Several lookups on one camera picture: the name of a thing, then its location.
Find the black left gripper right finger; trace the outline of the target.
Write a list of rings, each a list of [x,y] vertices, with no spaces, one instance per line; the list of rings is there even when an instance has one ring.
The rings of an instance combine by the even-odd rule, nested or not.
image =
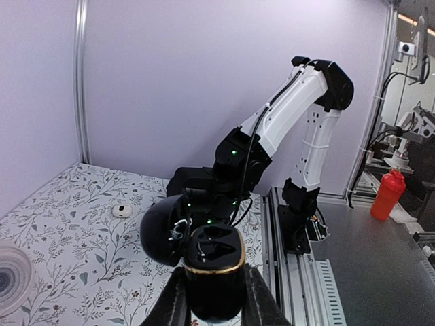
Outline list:
[[[249,264],[245,265],[245,284],[242,325],[292,325],[278,307],[261,273]]]

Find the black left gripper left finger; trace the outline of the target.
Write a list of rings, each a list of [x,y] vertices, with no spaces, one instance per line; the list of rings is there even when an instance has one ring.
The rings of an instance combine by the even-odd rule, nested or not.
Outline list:
[[[182,267],[176,267],[172,271],[152,310],[141,325],[190,325],[186,275]]]

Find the black earbud charging case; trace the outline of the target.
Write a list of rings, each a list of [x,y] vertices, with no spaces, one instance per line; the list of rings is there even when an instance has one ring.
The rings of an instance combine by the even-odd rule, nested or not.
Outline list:
[[[184,195],[151,205],[141,220],[141,245],[159,264],[182,265],[187,303],[195,316],[225,323],[238,315],[245,299],[243,237],[226,224],[196,224],[191,209]]]

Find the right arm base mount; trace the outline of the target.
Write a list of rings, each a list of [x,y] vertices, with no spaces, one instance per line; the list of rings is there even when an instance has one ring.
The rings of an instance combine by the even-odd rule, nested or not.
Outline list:
[[[286,253],[304,255],[311,252],[310,242],[321,242],[327,239],[329,232],[326,220],[319,208],[310,217],[291,212],[286,205],[279,205],[279,225],[283,250]]]

